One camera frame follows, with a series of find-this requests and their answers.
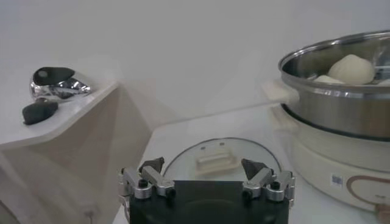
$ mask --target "pot rim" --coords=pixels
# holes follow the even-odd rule
[[[339,96],[339,93],[354,93],[354,94],[375,94],[375,93],[388,93],[390,94],[390,86],[378,86],[378,85],[345,85],[345,84],[337,84],[337,83],[321,83],[321,82],[313,82],[311,80],[303,79],[300,77],[296,77],[291,75],[283,70],[284,65],[296,58],[300,55],[306,54],[312,51],[318,51],[322,49],[326,49],[332,47],[334,45],[341,44],[350,44],[357,41],[369,40],[373,38],[381,38],[381,37],[389,37],[390,38],[390,30],[380,30],[375,32],[364,32],[353,35],[344,36],[337,39],[325,40],[315,44],[311,44],[309,46],[305,46],[296,51],[292,51],[291,53],[284,56],[278,63],[279,71],[282,73],[282,79],[288,85],[291,85],[296,88],[303,88],[308,91],[315,91],[317,93],[329,94]],[[324,93],[324,91],[332,91],[336,90],[339,93]]]

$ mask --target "label sticker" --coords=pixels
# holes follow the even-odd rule
[[[344,183],[344,179],[342,176],[331,173],[330,175],[330,185],[334,187],[340,187],[342,188],[342,185]]]

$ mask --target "white table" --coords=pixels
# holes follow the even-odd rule
[[[163,156],[167,165],[180,152],[198,142],[226,137],[245,138],[259,142],[274,153],[285,169],[295,173],[297,178],[296,202],[290,211],[290,223],[376,223],[373,213],[354,208],[323,194],[294,171],[279,143],[277,134],[272,131],[272,124],[268,118],[268,106],[232,111],[158,127],[154,130],[145,149],[142,162]],[[113,224],[125,223],[127,222],[123,207],[120,207]]]

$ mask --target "steamed bun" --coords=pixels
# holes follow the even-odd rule
[[[374,79],[375,68],[366,59],[350,54],[337,61],[328,75],[346,84],[363,85]]]
[[[325,82],[325,83],[335,83],[335,84],[345,84],[344,82],[334,79],[332,77],[329,77],[327,75],[322,75],[316,79],[314,79],[315,82]]]
[[[386,79],[385,81],[378,83],[378,86],[387,86],[387,85],[390,85],[390,79]]]

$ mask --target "glass lid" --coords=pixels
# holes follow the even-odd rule
[[[280,173],[276,157],[261,144],[240,138],[210,139],[184,150],[167,166],[170,180],[246,181],[241,159],[264,163]]]

